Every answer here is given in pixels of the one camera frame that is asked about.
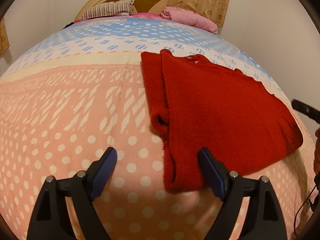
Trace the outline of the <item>person's right hand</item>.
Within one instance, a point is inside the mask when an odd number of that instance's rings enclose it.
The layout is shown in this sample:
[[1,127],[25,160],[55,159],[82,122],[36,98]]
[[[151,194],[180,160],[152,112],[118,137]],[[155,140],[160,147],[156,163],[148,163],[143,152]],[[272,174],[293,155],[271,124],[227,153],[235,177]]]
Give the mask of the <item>person's right hand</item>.
[[315,136],[317,138],[316,144],[315,144],[315,159],[313,162],[313,169],[315,174],[318,174],[320,172],[320,128],[317,129]]

